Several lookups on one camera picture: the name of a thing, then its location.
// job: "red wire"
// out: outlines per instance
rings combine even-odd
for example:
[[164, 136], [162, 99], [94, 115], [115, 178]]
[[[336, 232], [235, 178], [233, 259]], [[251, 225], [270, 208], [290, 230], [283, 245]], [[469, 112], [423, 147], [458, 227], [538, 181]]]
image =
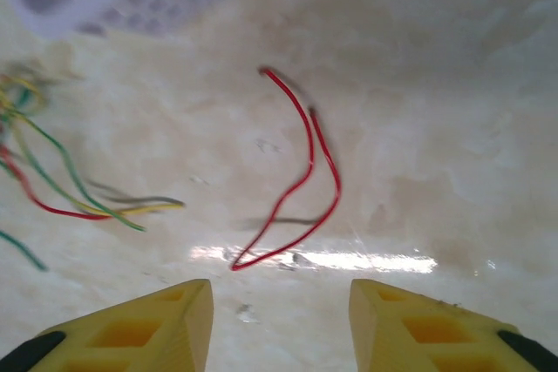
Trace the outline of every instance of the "red wire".
[[0, 144], [0, 157], [6, 162], [6, 165], [8, 165], [10, 170], [14, 173], [16, 178], [19, 180], [19, 183], [21, 183], [21, 187], [24, 189], [25, 194], [27, 195], [27, 197], [32, 202], [34, 202], [37, 206], [41, 207], [45, 211], [48, 211], [49, 213], [55, 213], [57, 215], [65, 215], [65, 216], [68, 216], [68, 217], [80, 218], [82, 220], [100, 221], [100, 220], [108, 220], [108, 219], [111, 218], [111, 217], [105, 216], [105, 215], [90, 215], [90, 214], [86, 214], [86, 213], [73, 213], [73, 212], [70, 212], [70, 211], [64, 211], [62, 209], [57, 209], [57, 208], [53, 208], [51, 206], [47, 206], [46, 204], [44, 204], [43, 202], [41, 202], [37, 198], [37, 196], [35, 195], [35, 193], [31, 189], [31, 185], [29, 183], [29, 180], [25, 177], [24, 173], [21, 170], [19, 170], [19, 168], [16, 166], [16, 163], [11, 159], [10, 151], [6, 148], [6, 146], [4, 144]]
[[289, 99], [291, 100], [293, 105], [295, 106], [296, 110], [298, 111], [298, 114], [300, 115], [301, 119], [303, 120], [304, 127], [306, 128], [306, 136], [308, 137], [309, 161], [308, 161], [308, 167], [306, 169], [306, 173], [293, 186], [291, 186], [289, 189], [287, 189], [287, 191], [285, 191], [281, 195], [279, 200], [276, 202], [273, 210], [271, 211], [271, 215], [268, 217], [268, 220], [264, 224], [263, 228], [254, 237], [254, 239], [252, 241], [250, 241], [250, 243], [241, 251], [241, 253], [238, 255], [238, 257], [236, 257], [235, 261], [233, 262], [233, 264], [230, 267], [230, 269], [235, 271], [235, 272], [239, 271], [239, 270], [242, 270], [246, 267], [253, 266], [256, 263], [259, 263], [263, 260], [266, 260], [266, 259], [269, 259], [271, 257], [277, 256], [278, 254], [281, 254], [281, 253], [289, 250], [290, 248], [299, 245], [301, 242], [303, 242], [308, 237], [310, 237], [319, 227], [321, 227], [325, 223], [325, 221], [335, 211], [335, 209], [337, 207], [337, 204], [339, 203], [339, 199], [341, 198], [341, 190], [342, 190], [341, 176], [339, 175], [339, 171], [337, 170], [335, 162], [333, 161], [333, 158], [331, 157], [330, 150], [328, 148], [327, 142], [325, 141], [325, 137], [323, 136], [323, 133], [322, 133], [322, 130], [320, 128], [320, 124], [319, 124], [319, 121], [318, 121], [318, 118], [317, 118], [316, 110], [314, 108], [310, 107], [309, 108], [310, 119], [312, 120], [312, 124], [314, 126], [314, 129], [316, 130], [316, 135], [317, 135], [318, 141], [320, 142], [320, 146], [322, 147], [323, 154], [325, 155], [325, 158], [328, 162], [328, 166], [330, 167], [330, 170], [331, 170], [331, 174], [333, 175], [333, 178], [335, 180], [336, 191], [335, 191], [335, 197], [333, 199], [333, 202], [331, 202], [330, 207], [320, 217], [318, 222], [313, 227], [311, 227], [306, 233], [304, 233], [303, 235], [301, 235], [297, 239], [291, 241], [289, 244], [286, 244], [283, 247], [277, 248], [276, 250], [273, 250], [271, 252], [268, 252], [266, 254], [258, 256], [256, 258], [254, 258], [253, 260], [250, 260], [250, 261], [247, 261], [247, 262], [244, 262], [244, 263], [240, 263], [240, 260], [242, 259], [242, 257], [244, 257], [246, 255], [246, 253], [248, 253], [250, 251], [250, 249], [258, 241], [260, 241], [262, 239], [263, 235], [267, 232], [269, 226], [271, 226], [271, 224], [275, 220], [276, 215], [279, 212], [283, 202], [294, 191], [296, 191], [296, 189], [298, 189], [304, 183], [306, 183], [306, 181], [309, 179], [310, 175], [312, 174], [312, 171], [314, 170], [314, 139], [312, 137], [312, 130], [311, 130], [310, 122], [308, 121], [308, 117], [306, 116], [306, 113], [304, 112], [303, 107], [300, 105], [300, 102], [296, 98], [295, 94], [289, 89], [289, 87], [271, 69], [268, 69], [268, 68], [261, 69], [260, 74], [264, 74], [264, 75], [268, 76], [269, 78], [271, 78], [287, 94], [287, 96], [289, 97]]

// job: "floor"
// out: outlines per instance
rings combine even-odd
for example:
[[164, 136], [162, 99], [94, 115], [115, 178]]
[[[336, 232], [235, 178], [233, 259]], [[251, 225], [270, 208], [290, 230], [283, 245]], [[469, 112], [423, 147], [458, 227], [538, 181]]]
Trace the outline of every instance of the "floor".
[[[511, 322], [558, 352], [558, 0], [227, 0], [163, 39], [65, 41], [30, 35], [5, 0], [0, 11], [3, 63], [70, 79], [36, 121], [83, 176], [187, 204], [135, 217], [138, 233], [43, 213], [0, 173], [1, 229], [50, 268], [1, 244], [0, 355], [193, 278], [214, 286], [208, 371], [355, 370], [354, 278]], [[306, 159], [298, 116], [261, 64], [317, 105], [344, 196], [294, 252], [233, 273], [228, 260]], [[69, 184], [54, 151], [31, 143]], [[313, 218], [332, 194], [320, 159], [283, 215]], [[301, 229], [276, 226], [259, 249]]]

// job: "yellow wire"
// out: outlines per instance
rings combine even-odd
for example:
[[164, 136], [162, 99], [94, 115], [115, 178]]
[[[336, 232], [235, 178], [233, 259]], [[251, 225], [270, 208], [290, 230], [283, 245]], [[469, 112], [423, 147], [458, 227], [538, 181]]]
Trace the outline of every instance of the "yellow wire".
[[[16, 84], [19, 84], [19, 85], [22, 85], [22, 86], [26, 87], [27, 89], [29, 89], [29, 91], [31, 91], [31, 93], [33, 93], [33, 95], [37, 99], [37, 109], [35, 109], [34, 112], [36, 112], [38, 109], [41, 109], [42, 107], [44, 107], [44, 105], [46, 104], [46, 98], [44, 97], [44, 95], [41, 93], [41, 91], [35, 85], [33, 85], [33, 84], [31, 84], [31, 83], [29, 83], [26, 80], [23, 80], [21, 78], [9, 78], [9, 77], [5, 77], [5, 78], [12, 81], [13, 83], [16, 83]], [[41, 133], [38, 130], [37, 126], [32, 121], [30, 121], [21, 112], [19, 112], [18, 110], [15, 109], [14, 105], [9, 100], [5, 91], [1, 88], [0, 88], [0, 104], [2, 105], [2, 107], [6, 111], [10, 112], [10, 115], [12, 117], [15, 117], [16, 119], [25, 122], [25, 124], [30, 126], [34, 131], [36, 131], [38, 133]], [[21, 133], [21, 131], [19, 130], [19, 128], [17, 127], [17, 125], [12, 124], [11, 128], [12, 128], [13, 133], [14, 133], [14, 139], [16, 140], [16, 142], [19, 145], [19, 147], [21, 148], [21, 150], [25, 154], [31, 153], [31, 150], [29, 149], [29, 147], [27, 146], [27, 143], [24, 140], [24, 136]], [[61, 191], [61, 193], [65, 196], [65, 198], [67, 200], [69, 200], [74, 206], [77, 206], [81, 210], [86, 211], [88, 213], [95, 214], [95, 215], [102, 215], [102, 216], [110, 215], [109, 213], [107, 213], [105, 211], [102, 211], [102, 210], [100, 210], [98, 208], [95, 208], [93, 206], [89, 206], [84, 202], [76, 200], [66, 190], [64, 190], [64, 188], [62, 188], [61, 186], [56, 184], [56, 182], [53, 181], [53, 183], [58, 187], [58, 189]], [[184, 207], [184, 206], [182, 204], [179, 204], [179, 203], [176, 203], [176, 204], [167, 203], [167, 204], [158, 204], [158, 205], [150, 205], [150, 206], [133, 206], [133, 207], [130, 207], [130, 208], [115, 209], [113, 211], [115, 213], [120, 214], [120, 215], [133, 215], [133, 214], [138, 214], [138, 213], [152, 213], [152, 212], [155, 212], [155, 211], [162, 211], [162, 210], [165, 210], [165, 209], [179, 209], [179, 208], [182, 208], [182, 207]]]

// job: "yellow plastic part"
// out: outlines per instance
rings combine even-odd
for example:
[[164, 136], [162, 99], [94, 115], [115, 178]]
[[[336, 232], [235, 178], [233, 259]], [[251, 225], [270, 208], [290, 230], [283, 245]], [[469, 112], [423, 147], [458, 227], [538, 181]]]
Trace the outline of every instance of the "yellow plastic part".
[[201, 372], [212, 325], [211, 284], [185, 282], [45, 330], [67, 336], [31, 372]]
[[514, 326], [397, 287], [354, 280], [349, 317], [359, 372], [535, 372], [496, 334]]

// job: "white marble surface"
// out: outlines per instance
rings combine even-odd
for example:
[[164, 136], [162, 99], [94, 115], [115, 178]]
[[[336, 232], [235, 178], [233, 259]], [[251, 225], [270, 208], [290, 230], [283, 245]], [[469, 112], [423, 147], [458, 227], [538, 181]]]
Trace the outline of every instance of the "white marble surface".
[[[4, 0], [0, 11], [4, 62], [81, 77], [37, 117], [81, 172], [187, 204], [135, 217], [148, 228], [137, 233], [43, 213], [1, 173], [0, 228], [51, 271], [0, 243], [0, 355], [201, 277], [216, 304], [209, 371], [355, 370], [357, 277], [512, 322], [558, 352], [558, 0], [227, 0], [163, 39], [57, 42], [27, 33]], [[224, 255], [255, 233], [242, 222], [264, 216], [305, 160], [301, 123], [261, 64], [317, 103], [344, 196], [293, 269], [279, 265], [290, 254], [232, 273]], [[54, 151], [31, 143], [69, 184]], [[316, 216], [332, 191], [320, 160], [284, 215]], [[276, 227], [261, 248], [298, 232]]]

